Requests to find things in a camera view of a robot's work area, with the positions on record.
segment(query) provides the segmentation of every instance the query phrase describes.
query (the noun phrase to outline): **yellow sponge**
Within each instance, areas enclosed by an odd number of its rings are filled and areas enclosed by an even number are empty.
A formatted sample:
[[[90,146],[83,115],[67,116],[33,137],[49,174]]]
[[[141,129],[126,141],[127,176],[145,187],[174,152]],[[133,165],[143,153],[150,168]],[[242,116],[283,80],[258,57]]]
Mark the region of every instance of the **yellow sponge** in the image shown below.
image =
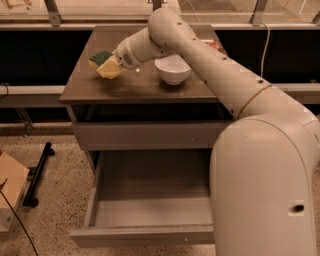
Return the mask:
[[[105,61],[98,69],[98,73],[108,79],[113,79],[126,71],[114,56],[111,56],[107,61]]]
[[[97,69],[100,76],[107,79],[113,79],[127,70],[117,61],[112,53],[106,51],[91,57],[89,64]]]

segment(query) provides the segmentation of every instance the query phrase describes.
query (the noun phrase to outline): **cardboard box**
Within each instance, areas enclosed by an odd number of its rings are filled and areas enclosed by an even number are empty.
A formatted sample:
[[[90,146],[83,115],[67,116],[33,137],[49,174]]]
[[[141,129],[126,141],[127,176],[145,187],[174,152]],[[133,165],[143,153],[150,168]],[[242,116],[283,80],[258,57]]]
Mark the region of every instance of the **cardboard box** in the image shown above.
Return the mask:
[[[29,169],[17,160],[0,150],[0,184],[6,179],[2,189],[13,209],[17,209],[25,191]],[[0,195],[0,232],[9,231],[14,214],[9,205]]]

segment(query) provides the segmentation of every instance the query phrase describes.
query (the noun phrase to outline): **speckled floor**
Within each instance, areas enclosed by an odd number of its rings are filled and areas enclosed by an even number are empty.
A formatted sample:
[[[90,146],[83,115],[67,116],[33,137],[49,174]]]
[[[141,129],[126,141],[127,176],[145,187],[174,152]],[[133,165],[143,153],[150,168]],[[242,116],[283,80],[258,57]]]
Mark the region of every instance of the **speckled floor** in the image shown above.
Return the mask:
[[[38,189],[39,206],[25,208],[20,205],[17,211],[34,240],[39,255],[215,255],[213,245],[78,248],[69,237],[69,232],[83,226],[93,175],[75,137],[0,136],[0,148],[30,167],[37,165],[48,141],[52,142],[56,154],[48,159],[42,174]],[[16,219],[8,233],[0,234],[0,255],[34,255],[29,240]]]

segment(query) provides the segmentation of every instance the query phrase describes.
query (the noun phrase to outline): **black metal stand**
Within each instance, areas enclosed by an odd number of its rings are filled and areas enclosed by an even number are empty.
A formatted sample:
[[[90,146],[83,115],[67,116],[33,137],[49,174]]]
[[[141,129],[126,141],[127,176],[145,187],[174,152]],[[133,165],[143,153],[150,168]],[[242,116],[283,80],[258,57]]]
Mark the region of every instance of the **black metal stand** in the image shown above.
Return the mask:
[[[33,198],[33,194],[38,185],[40,175],[48,155],[53,156],[55,154],[54,150],[51,148],[51,145],[51,142],[46,143],[37,167],[31,170],[32,180],[26,197],[23,201],[23,206],[36,207],[39,204],[38,198]]]

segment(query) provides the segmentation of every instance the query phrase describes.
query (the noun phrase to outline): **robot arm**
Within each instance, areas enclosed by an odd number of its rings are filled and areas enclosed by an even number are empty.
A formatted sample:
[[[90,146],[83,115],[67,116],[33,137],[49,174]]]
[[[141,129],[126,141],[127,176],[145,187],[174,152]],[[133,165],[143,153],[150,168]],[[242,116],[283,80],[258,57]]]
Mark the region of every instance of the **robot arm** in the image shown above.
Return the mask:
[[[115,50],[136,68],[179,54],[238,121],[212,152],[210,190],[217,256],[315,256],[312,171],[320,160],[317,118],[290,96],[199,40],[174,12]]]

